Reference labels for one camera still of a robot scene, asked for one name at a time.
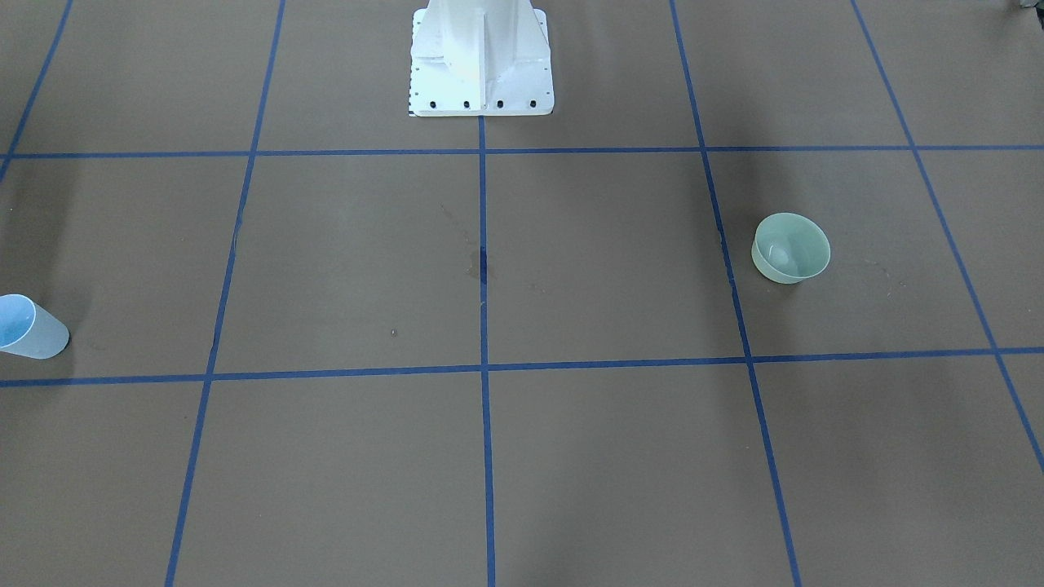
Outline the light blue paper cup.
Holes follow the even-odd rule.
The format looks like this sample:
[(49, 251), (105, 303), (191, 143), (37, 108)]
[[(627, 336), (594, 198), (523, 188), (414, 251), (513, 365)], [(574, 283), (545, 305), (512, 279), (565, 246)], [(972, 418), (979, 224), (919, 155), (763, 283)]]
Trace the light blue paper cup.
[(47, 360), (66, 349), (68, 328), (56, 316), (22, 294), (1, 297), (1, 351)]

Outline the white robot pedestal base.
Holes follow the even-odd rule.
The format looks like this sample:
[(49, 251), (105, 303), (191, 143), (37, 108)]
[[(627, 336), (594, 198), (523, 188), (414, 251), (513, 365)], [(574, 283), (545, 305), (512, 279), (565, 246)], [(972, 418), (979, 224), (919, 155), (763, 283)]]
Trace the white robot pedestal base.
[(526, 117), (555, 110), (546, 11), (529, 1), (430, 1), (413, 13), (408, 114)]

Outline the light green ceramic bowl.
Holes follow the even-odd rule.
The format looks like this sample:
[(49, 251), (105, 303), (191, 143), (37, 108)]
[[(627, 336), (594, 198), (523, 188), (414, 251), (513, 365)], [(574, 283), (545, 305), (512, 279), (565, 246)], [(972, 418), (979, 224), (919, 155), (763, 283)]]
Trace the light green ceramic bowl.
[(750, 257), (754, 267), (769, 281), (797, 284), (829, 266), (832, 248), (818, 224), (799, 214), (780, 212), (758, 224)]

